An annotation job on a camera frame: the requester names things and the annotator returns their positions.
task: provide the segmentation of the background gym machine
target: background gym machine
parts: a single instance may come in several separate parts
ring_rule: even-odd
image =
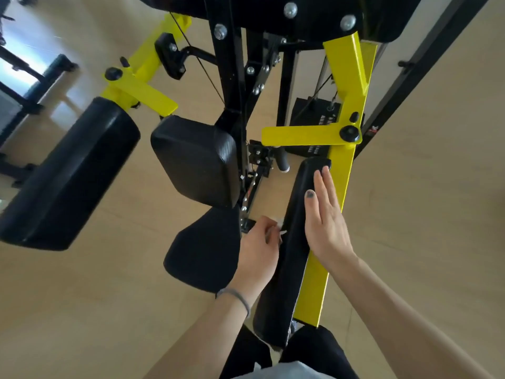
[[[318,156],[307,158],[298,171],[279,265],[254,318],[255,332],[282,348],[293,319],[319,324],[328,276],[306,243],[303,195],[312,187],[313,172],[331,165],[344,203],[355,150],[363,140],[363,107],[377,47],[370,41],[398,37],[420,0],[143,1],[170,14],[132,57],[122,57],[120,67],[107,69],[109,86],[104,93],[0,217],[0,238],[31,248],[68,248],[140,139],[126,110],[143,103],[161,117],[151,144],[176,189],[212,206],[177,235],[164,266],[181,281],[215,293],[236,269],[240,232],[250,228],[248,212],[261,179],[268,176],[273,159],[281,171],[289,168],[282,146],[327,146],[327,152],[318,150]],[[182,47],[188,16],[209,21],[215,54],[189,43]],[[295,106],[291,125],[286,126],[297,54],[321,48],[342,104],[334,105],[334,116],[323,119],[323,125],[296,125],[298,116],[315,109],[317,100],[308,99]],[[248,119],[270,70],[281,60],[279,53],[284,58],[276,127],[265,128],[261,142],[247,143]],[[218,66],[225,108],[214,126],[174,115],[177,104],[147,84],[160,64],[169,76],[181,79],[188,56]]]

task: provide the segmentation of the wooden floor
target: wooden floor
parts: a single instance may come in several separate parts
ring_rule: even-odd
[[[489,1],[359,156],[344,208],[356,252],[496,377],[505,377],[503,10],[505,0]],[[4,22],[7,48],[37,70],[60,52],[80,65],[2,149],[24,165],[45,158],[104,88],[104,69],[130,55],[163,13],[137,0],[40,0],[8,15],[17,21]],[[188,37],[212,49],[207,22],[194,20]],[[1,65],[18,90],[33,82]],[[319,66],[303,71],[316,77]],[[187,69],[181,81],[160,71],[151,84],[179,103],[179,115],[211,124],[222,104],[193,58]],[[276,67],[249,138],[274,125],[279,81]],[[207,207],[175,191],[150,148],[157,115],[131,114],[142,139],[72,248],[0,245],[2,377],[139,378],[213,300],[163,269],[175,234]],[[255,216],[282,218],[300,159],[291,161],[292,172],[274,169],[262,184]],[[0,180],[3,204],[15,194],[11,182]],[[360,377],[394,377],[332,281],[322,324]]]

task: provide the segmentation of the gray wristband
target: gray wristband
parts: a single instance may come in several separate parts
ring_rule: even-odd
[[[245,318],[247,319],[250,317],[251,306],[249,306],[249,303],[247,303],[247,301],[244,299],[244,297],[237,290],[235,290],[234,288],[225,287],[222,290],[219,290],[219,292],[216,294],[216,299],[218,299],[219,296],[224,293],[231,294],[234,297],[236,297],[238,300],[240,300],[242,302],[242,304],[244,305],[245,309],[248,311],[248,315]]]

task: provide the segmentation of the leg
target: leg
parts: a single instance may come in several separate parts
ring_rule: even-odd
[[[304,326],[294,333],[279,363],[296,361],[336,379],[357,379],[337,340],[323,326]]]
[[[254,370],[256,362],[261,368],[271,367],[270,349],[244,325],[238,333],[219,379],[231,379],[250,373]]]

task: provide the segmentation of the person's right hand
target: person's right hand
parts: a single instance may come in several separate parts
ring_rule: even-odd
[[[313,253],[330,270],[342,257],[355,254],[327,166],[322,175],[314,173],[314,189],[305,193],[305,234]]]

